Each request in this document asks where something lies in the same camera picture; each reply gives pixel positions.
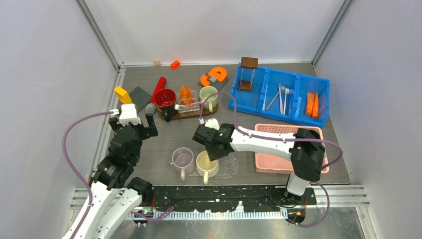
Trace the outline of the light green mug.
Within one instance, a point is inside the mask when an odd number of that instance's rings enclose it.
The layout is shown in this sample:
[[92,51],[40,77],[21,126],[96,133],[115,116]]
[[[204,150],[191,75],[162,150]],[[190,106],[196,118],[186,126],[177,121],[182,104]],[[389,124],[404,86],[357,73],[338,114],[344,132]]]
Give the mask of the light green mug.
[[205,86],[202,87],[200,90],[200,99],[202,101],[202,106],[204,109],[212,112],[214,108],[217,105],[217,98],[218,95],[216,95],[217,89],[212,86]]

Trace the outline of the clear glass toothbrush holder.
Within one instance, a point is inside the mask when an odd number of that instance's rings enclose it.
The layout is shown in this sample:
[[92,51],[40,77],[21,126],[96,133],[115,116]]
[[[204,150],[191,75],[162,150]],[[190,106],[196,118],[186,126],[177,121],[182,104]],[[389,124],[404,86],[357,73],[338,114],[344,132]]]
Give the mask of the clear glass toothbrush holder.
[[[193,93],[194,100],[195,100],[194,102],[201,101],[200,98],[199,98],[199,95],[198,95],[198,91],[197,90],[192,90],[192,93]],[[177,94],[177,104],[178,105],[181,105],[181,100],[180,100],[179,94]],[[182,115],[186,115],[188,113],[193,113],[193,112],[199,111],[200,110],[200,107],[201,106],[190,107],[186,111],[180,110],[179,113],[182,114]]]

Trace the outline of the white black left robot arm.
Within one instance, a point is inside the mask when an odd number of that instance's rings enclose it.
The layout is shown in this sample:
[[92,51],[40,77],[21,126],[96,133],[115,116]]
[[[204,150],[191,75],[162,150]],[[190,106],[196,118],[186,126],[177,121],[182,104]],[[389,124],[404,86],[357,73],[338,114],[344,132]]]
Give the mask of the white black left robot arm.
[[152,114],[146,114],[148,126],[142,124],[135,104],[123,104],[108,112],[109,125],[114,131],[108,155],[86,184],[88,197],[68,229],[66,239],[108,239],[137,206],[152,202],[151,183],[134,177],[144,140],[158,135]]

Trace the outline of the lilac translucent mug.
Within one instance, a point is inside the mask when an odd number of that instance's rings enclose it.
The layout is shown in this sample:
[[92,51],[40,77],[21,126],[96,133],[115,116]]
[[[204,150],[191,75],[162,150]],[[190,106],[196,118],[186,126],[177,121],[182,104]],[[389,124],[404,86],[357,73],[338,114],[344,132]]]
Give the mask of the lilac translucent mug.
[[196,169],[194,154],[186,147],[180,147],[172,153],[171,163],[183,182],[186,181],[186,176]]

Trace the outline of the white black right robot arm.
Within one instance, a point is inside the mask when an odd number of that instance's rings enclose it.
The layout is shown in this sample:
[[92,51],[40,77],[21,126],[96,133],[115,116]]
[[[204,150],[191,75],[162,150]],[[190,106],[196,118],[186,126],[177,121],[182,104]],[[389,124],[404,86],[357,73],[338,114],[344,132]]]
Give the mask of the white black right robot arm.
[[314,130],[300,128],[295,133],[270,133],[223,123],[216,127],[214,119],[201,121],[193,140],[205,146],[211,161],[235,151],[264,153],[291,162],[293,172],[288,178],[284,198],[297,204],[304,198],[307,186],[320,180],[325,141]]

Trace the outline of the beige grey toothbrush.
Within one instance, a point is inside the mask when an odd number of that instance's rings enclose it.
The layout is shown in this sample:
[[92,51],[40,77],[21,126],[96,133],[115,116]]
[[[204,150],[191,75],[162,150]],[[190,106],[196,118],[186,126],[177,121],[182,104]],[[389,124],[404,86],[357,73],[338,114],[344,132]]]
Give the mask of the beige grey toothbrush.
[[273,97],[273,99],[271,100],[271,102],[266,107],[266,110],[269,110],[269,108],[271,107],[271,105],[273,104],[273,102],[276,100],[277,97],[279,97],[279,92]]

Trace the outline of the cream yellow mug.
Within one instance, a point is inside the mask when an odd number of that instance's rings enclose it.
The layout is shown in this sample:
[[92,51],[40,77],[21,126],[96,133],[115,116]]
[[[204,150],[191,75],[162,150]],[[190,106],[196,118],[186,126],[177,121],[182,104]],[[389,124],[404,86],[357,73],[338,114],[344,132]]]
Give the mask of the cream yellow mug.
[[209,179],[214,177],[219,171],[219,161],[210,160],[206,150],[196,157],[197,172],[203,177],[203,183],[207,185]]

